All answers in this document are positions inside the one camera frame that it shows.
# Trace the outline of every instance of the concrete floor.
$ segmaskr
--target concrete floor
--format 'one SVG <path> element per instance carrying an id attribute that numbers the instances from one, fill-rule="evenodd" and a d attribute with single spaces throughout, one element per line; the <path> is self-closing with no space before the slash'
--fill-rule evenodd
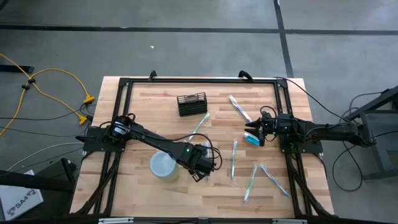
<path id="1" fill-rule="evenodd" d="M 398 29 L 398 2 L 392 0 L 280 0 L 286 29 Z M 81 26 L 277 28 L 271 0 L 13 0 L 0 12 L 0 22 Z M 383 91 L 398 84 L 398 36 L 288 35 L 295 77 L 327 108 L 342 114 L 352 97 Z M 45 32 L 0 30 L 0 52 L 36 70 L 61 68 L 78 75 L 98 96 L 105 75 L 236 76 L 246 70 L 254 77 L 286 77 L 278 34 L 197 34 L 132 32 Z M 12 116 L 25 76 L 2 73 L 0 116 Z M 38 85 L 78 108 L 84 98 L 77 82 L 61 73 L 43 74 Z M 358 99 L 361 106 L 372 99 Z M 313 119 L 337 118 L 310 101 Z M 49 118 L 69 111 L 35 90 L 28 91 L 20 117 Z M 6 120 L 0 121 L 5 126 Z M 12 128 L 69 135 L 83 130 L 76 116 L 56 121 L 15 121 Z M 43 147 L 75 141 L 7 131 L 0 137 L 0 169 Z M 335 213 L 341 217 L 397 222 L 398 178 L 365 182 L 356 192 L 340 190 L 331 165 L 344 149 L 340 142 L 323 142 L 324 160 Z M 29 159 L 29 165 L 79 146 L 60 147 Z M 377 170 L 370 149 L 353 154 L 364 172 Z M 81 152 L 67 156 L 80 166 Z M 34 166 L 43 169 L 47 163 Z M 336 166 L 336 178 L 355 187 L 359 173 L 346 155 Z"/>

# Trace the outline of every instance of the black wire basket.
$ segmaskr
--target black wire basket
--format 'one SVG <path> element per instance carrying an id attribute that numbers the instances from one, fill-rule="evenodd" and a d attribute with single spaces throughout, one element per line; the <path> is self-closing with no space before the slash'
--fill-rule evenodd
<path id="1" fill-rule="evenodd" d="M 178 96 L 177 103 L 180 116 L 207 113 L 206 93 Z"/>

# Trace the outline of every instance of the wooden tabletop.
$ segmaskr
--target wooden tabletop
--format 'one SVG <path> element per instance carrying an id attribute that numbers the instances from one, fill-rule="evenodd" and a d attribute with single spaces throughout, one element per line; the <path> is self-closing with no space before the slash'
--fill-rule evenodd
<path id="1" fill-rule="evenodd" d="M 109 121 L 112 117 L 120 77 L 104 77 L 93 125 Z M 301 87 L 301 78 L 292 79 Z M 278 138 L 256 147 L 243 138 L 246 120 L 228 99 L 233 95 L 242 109 L 253 119 L 260 117 L 261 106 L 276 109 L 274 88 L 267 84 L 227 83 L 135 83 L 132 88 L 129 112 L 136 114 L 136 122 L 166 138 L 190 134 L 204 114 L 181 118 L 176 96 L 205 92 L 210 119 L 201 127 L 223 156 L 223 166 L 196 183 L 180 167 L 180 177 L 172 183 L 163 182 L 149 169 L 149 161 L 156 149 L 138 141 L 129 141 L 122 154 L 113 201 L 112 216 L 129 217 L 239 217 L 239 218 L 291 218 L 294 217 L 292 199 L 258 169 L 249 202 L 243 204 L 254 162 L 263 163 L 269 172 L 290 193 L 285 157 L 280 151 Z M 294 115 L 312 120 L 307 95 L 289 83 Z M 234 140 L 238 141 L 236 170 L 230 178 L 231 153 Z M 204 143 L 195 136 L 192 143 Z M 98 186 L 103 152 L 94 152 L 82 165 L 73 198 L 71 212 L 77 211 Z M 333 213 L 328 184 L 321 162 L 314 155 L 303 154 L 308 188 L 326 210 Z M 302 193 L 297 191 L 303 209 Z M 104 194 L 104 209 L 107 193 Z"/>

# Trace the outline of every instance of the white cup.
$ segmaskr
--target white cup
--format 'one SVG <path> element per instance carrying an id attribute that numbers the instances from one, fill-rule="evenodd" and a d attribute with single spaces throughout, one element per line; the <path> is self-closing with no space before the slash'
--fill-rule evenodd
<path id="1" fill-rule="evenodd" d="M 152 156 L 149 168 L 156 177 L 167 182 L 175 180 L 180 175 L 176 161 L 162 151 Z"/>

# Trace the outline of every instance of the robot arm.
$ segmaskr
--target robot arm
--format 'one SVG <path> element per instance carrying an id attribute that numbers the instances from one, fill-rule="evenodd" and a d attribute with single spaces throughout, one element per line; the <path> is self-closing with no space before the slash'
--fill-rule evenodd
<path id="1" fill-rule="evenodd" d="M 369 147 L 374 144 L 371 132 L 367 126 L 340 123 L 340 124 L 315 124 L 294 118 L 289 114 L 280 114 L 272 118 L 267 112 L 262 112 L 262 117 L 257 121 L 246 124 L 251 129 L 245 129 L 260 140 L 260 146 L 264 145 L 268 134 L 288 137 L 290 142 L 296 145 L 306 141 L 332 140 L 348 141 L 351 144 Z"/>
<path id="2" fill-rule="evenodd" d="M 208 158 L 208 147 L 189 142 L 173 142 L 145 129 L 128 116 L 118 116 L 106 128 L 89 129 L 87 136 L 78 136 L 85 143 L 83 150 L 100 147 L 104 151 L 123 148 L 129 140 L 138 140 L 169 154 L 182 167 L 186 168 L 195 181 L 202 180 L 215 169 L 214 159 Z"/>

